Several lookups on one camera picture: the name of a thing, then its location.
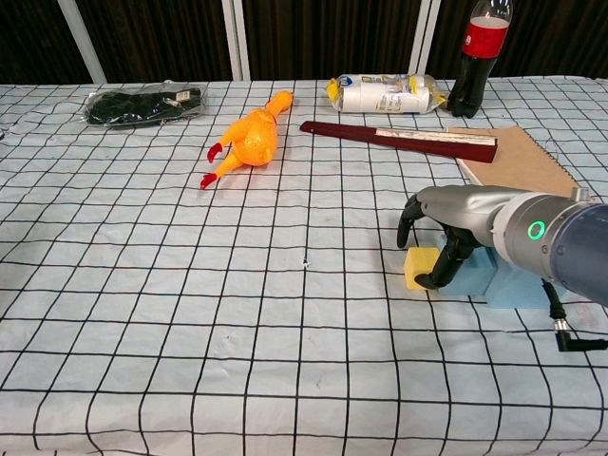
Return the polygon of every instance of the black curtain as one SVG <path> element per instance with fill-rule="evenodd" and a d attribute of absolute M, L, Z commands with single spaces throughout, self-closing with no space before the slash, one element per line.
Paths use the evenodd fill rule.
<path fill-rule="evenodd" d="M 244 0 L 254 80 L 405 73 L 420 0 Z"/>
<path fill-rule="evenodd" d="M 427 73 L 458 75 L 460 52 L 475 0 L 443 0 Z M 608 77 L 608 1 L 513 0 L 514 15 L 491 76 Z"/>
<path fill-rule="evenodd" d="M 77 0 L 110 83 L 231 80 L 221 0 Z"/>
<path fill-rule="evenodd" d="M 0 84 L 91 82 L 56 1 L 7 0 L 1 6 Z"/>

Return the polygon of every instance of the green led ring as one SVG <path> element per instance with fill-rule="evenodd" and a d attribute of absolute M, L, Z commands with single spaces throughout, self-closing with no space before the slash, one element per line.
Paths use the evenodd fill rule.
<path fill-rule="evenodd" d="M 539 227 L 539 232 L 534 235 L 533 232 L 537 226 Z M 537 220 L 533 223 L 530 223 L 530 226 L 528 226 L 528 237 L 532 240 L 539 240 L 540 238 L 542 238 L 542 235 L 544 235 L 544 229 L 544 221 Z"/>

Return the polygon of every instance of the blue foam block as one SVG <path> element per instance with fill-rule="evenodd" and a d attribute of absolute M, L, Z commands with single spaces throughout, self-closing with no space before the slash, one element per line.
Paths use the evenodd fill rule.
<path fill-rule="evenodd" d="M 565 294 L 562 287 L 555 289 L 558 296 Z M 475 249 L 439 293 L 445 297 L 484 296 L 488 306 L 496 309 L 544 309 L 549 305 L 539 276 L 508 263 L 490 248 Z"/>
<path fill-rule="evenodd" d="M 490 307 L 496 309 L 549 307 L 549 300 L 539 276 L 504 261 L 493 249 L 491 255 L 496 262 L 497 270 L 485 290 L 485 299 Z M 555 286 L 555 290 L 559 297 L 565 293 L 562 287 Z"/>

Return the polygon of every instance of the red label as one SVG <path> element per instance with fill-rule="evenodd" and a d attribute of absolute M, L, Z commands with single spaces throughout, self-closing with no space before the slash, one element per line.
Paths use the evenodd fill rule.
<path fill-rule="evenodd" d="M 463 52 L 480 59 L 498 57 L 508 29 L 509 27 L 485 28 L 469 23 L 466 28 Z"/>

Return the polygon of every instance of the orange rubber chicken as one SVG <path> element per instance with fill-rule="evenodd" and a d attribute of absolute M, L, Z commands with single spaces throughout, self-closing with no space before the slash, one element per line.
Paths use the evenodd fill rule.
<path fill-rule="evenodd" d="M 238 119 L 224 132 L 224 135 L 207 153 L 209 162 L 229 143 L 232 150 L 213 173 L 206 174 L 200 181 L 200 188 L 221 178 L 243 164 L 261 166 L 273 159 L 276 151 L 276 117 L 292 105 L 294 94 L 283 90 L 278 92 L 264 109 L 254 109 L 246 117 Z"/>

